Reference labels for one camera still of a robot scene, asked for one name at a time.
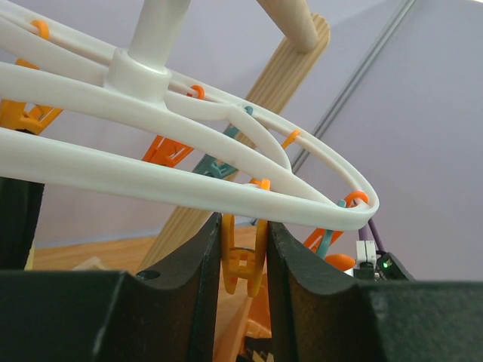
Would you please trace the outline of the white round clip hanger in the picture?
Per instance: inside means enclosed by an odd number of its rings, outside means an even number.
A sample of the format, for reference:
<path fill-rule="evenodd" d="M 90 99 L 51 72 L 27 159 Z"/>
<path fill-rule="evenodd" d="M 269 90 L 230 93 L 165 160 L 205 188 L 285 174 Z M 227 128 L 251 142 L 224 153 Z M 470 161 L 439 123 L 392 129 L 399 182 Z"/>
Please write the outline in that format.
<path fill-rule="evenodd" d="M 1 3 L 1 174 L 337 232 L 380 202 L 343 157 L 274 112 L 171 71 L 187 1 L 146 1 L 117 48 Z M 141 160 L 44 138 L 62 110 L 155 134 Z"/>

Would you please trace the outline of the yellow plastic clothes peg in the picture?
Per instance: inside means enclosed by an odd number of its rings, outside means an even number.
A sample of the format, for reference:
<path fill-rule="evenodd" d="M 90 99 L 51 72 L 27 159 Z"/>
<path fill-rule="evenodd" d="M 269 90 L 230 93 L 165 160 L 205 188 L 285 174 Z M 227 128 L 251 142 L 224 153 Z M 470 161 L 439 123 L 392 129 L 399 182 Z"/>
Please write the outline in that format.
<path fill-rule="evenodd" d="M 221 222 L 221 267 L 228 294 L 234 294 L 238 280 L 247 281 L 247 295 L 254 298 L 260 290 L 268 244 L 268 221 L 259 219 L 254 249 L 235 246 L 235 216 L 223 214 Z"/>

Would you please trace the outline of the wooden drying rack frame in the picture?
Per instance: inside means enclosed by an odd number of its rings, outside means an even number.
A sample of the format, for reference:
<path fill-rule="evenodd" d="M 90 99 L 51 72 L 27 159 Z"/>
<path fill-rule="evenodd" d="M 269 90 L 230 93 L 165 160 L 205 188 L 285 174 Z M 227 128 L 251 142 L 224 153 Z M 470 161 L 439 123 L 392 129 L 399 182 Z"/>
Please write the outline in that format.
<path fill-rule="evenodd" d="M 299 54 L 287 39 L 283 40 L 249 91 L 247 101 L 276 114 L 283 110 L 329 42 L 330 30 L 325 20 L 319 15 L 314 15 L 312 20 L 319 37 L 313 50 Z M 177 207 L 146 253 L 140 268 L 146 268 L 176 250 L 201 228 L 207 218 L 207 211 Z"/>

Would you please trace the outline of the orange plastic basket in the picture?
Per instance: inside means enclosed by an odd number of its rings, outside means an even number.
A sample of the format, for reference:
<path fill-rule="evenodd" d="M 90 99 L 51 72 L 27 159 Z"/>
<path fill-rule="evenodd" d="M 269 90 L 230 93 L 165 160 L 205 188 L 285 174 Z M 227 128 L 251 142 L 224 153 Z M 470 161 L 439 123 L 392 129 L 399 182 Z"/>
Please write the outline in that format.
<path fill-rule="evenodd" d="M 267 273 L 263 274 L 259 292 L 252 299 L 245 335 L 254 339 L 272 337 Z"/>

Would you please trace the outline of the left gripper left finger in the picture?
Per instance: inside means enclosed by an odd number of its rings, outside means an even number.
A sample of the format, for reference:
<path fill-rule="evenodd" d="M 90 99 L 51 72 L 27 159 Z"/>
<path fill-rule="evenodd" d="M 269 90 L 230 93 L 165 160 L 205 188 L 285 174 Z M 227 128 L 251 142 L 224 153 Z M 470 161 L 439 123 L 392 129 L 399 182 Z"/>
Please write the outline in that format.
<path fill-rule="evenodd" d="M 3 361 L 210 361 L 221 216 L 155 265 L 126 271 L 4 271 Z"/>

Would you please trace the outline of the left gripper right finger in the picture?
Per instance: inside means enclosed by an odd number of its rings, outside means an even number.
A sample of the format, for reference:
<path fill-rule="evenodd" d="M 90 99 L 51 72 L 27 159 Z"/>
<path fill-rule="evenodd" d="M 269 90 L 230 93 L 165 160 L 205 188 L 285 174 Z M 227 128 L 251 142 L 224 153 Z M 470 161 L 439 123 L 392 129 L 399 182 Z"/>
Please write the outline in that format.
<path fill-rule="evenodd" d="M 479 282 L 360 281 L 269 224 L 277 361 L 480 361 Z"/>

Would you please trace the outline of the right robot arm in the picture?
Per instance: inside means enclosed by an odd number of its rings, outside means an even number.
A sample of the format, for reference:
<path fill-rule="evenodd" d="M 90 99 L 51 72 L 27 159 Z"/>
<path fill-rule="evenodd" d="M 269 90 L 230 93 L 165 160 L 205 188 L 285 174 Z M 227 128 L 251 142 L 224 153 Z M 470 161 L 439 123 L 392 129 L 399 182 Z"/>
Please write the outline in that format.
<path fill-rule="evenodd" d="M 392 254 L 380 254 L 375 262 L 361 262 L 353 269 L 354 278 L 365 281 L 414 281 L 414 276 Z"/>

